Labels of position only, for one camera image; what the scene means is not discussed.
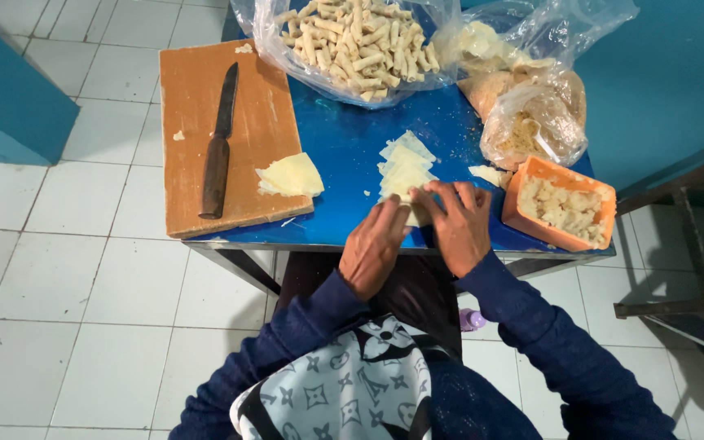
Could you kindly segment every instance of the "hand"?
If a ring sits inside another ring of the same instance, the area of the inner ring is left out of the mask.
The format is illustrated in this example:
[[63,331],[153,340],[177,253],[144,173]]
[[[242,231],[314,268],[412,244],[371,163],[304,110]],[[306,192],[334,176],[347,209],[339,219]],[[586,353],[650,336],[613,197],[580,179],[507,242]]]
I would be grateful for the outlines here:
[[411,230],[405,227],[409,207],[399,203],[400,197],[394,194],[375,205],[347,237],[339,273],[361,301],[371,299],[385,284],[398,248]]
[[444,262],[458,278],[462,278],[472,272],[491,249],[491,238],[488,236],[491,193],[476,188],[471,182],[432,180],[423,188],[439,194],[447,211],[442,210],[433,197],[422,189],[412,188],[409,195],[428,211]]

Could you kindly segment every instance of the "blue tabletop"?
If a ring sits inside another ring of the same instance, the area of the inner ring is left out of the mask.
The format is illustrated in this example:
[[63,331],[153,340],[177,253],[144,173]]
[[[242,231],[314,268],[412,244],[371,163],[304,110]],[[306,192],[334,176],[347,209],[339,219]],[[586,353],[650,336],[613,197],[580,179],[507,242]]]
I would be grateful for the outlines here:
[[[291,77],[288,83],[300,145],[325,184],[325,192],[314,198],[315,211],[299,215],[286,225],[285,219],[190,240],[272,244],[277,248],[279,244],[343,246],[349,232],[377,202],[382,175],[376,164],[384,161],[378,152],[386,141],[412,130],[436,155],[431,168],[436,177],[445,181],[468,180],[494,194],[490,230],[495,251],[565,252],[548,249],[543,241],[504,225],[504,191],[469,173],[469,166],[489,163],[480,152],[483,125],[457,86],[418,92],[394,107],[371,111],[324,98]],[[572,170],[594,176],[588,154]],[[371,195],[364,195],[364,190]],[[432,236],[430,227],[415,228],[402,246],[414,251],[429,249],[433,247]]]

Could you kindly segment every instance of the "orange plastic box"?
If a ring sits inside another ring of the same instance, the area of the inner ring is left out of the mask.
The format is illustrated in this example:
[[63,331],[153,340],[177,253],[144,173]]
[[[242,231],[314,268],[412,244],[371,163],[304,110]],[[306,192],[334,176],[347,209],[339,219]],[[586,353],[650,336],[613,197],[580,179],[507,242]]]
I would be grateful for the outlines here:
[[599,224],[605,220],[606,227],[602,236],[605,241],[599,246],[599,249],[607,249],[610,245],[610,237],[612,235],[612,225],[616,216],[616,191],[607,184],[601,183],[599,180],[593,180],[582,174],[571,171],[561,165],[556,165],[536,156],[529,156],[526,163],[520,165],[518,172],[513,176],[513,180],[507,189],[507,195],[504,197],[504,209],[502,211],[502,222],[518,229],[522,233],[532,235],[542,241],[546,241],[554,246],[562,247],[568,251],[587,251],[594,249],[594,245],[579,236],[572,235],[562,231],[555,226],[549,225],[538,218],[524,214],[518,206],[518,194],[523,188],[525,179],[523,176],[531,175],[538,178],[546,178],[553,180],[554,186],[560,186],[570,190],[593,191],[600,186],[609,189],[613,197],[610,200],[601,202],[601,211],[594,217],[594,223]]

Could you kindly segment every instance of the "plastic bag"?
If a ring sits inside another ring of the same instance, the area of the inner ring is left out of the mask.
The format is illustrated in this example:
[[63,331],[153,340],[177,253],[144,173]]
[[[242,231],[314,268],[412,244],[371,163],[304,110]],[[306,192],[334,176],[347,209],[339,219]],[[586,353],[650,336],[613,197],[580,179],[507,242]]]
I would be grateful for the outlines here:
[[467,10],[455,43],[470,78],[459,86],[482,112],[485,158],[511,171],[530,154],[574,165],[588,146],[574,60],[638,12],[631,0],[545,0],[536,8],[503,0]]
[[529,155],[568,167],[586,147],[583,126],[545,85],[518,85],[499,96],[480,139],[485,158],[510,171]]
[[[438,47],[446,47],[446,40],[454,37],[461,24],[460,0],[385,0],[386,4],[397,3],[401,9],[412,11],[415,20],[422,26],[423,34],[428,41]],[[425,81],[401,81],[396,88],[389,90],[387,98],[380,102],[366,102],[360,93],[352,88],[339,88],[331,83],[328,73],[323,73],[317,67],[306,65],[295,55],[292,48],[285,45],[279,38],[286,29],[286,24],[276,19],[280,14],[290,9],[301,10],[308,0],[231,0],[235,17],[243,32],[254,37],[257,53],[267,63],[277,66],[288,75],[313,88],[321,95],[355,104],[368,109],[379,109],[393,106],[416,91],[433,90],[455,83],[458,67],[449,62],[444,63],[437,50],[437,59],[441,70],[438,73],[425,72]]]
[[485,45],[492,28],[505,46],[504,58],[515,67],[544,60],[530,66],[550,66],[550,73],[558,74],[571,70],[577,57],[639,11],[631,0],[544,0],[536,8],[516,0],[487,3],[464,11],[460,35],[467,42],[461,50],[469,41]]

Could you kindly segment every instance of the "navy blue sleeve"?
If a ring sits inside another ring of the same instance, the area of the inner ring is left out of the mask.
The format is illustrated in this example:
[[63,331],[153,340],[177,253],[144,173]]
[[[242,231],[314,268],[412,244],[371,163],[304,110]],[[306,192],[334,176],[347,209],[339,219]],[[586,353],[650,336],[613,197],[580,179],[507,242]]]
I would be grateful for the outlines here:
[[197,388],[197,397],[186,399],[181,424],[172,430],[170,440],[218,440],[235,434],[230,422],[235,398],[300,355],[327,345],[344,323],[365,311],[367,305],[337,271],[308,299],[293,298],[257,337],[243,340],[240,352],[229,355]]
[[456,284],[477,298],[485,319],[499,323],[504,343],[526,355],[567,403],[562,418],[570,438],[675,438],[675,422],[631,371],[563,309],[517,280],[493,251]]

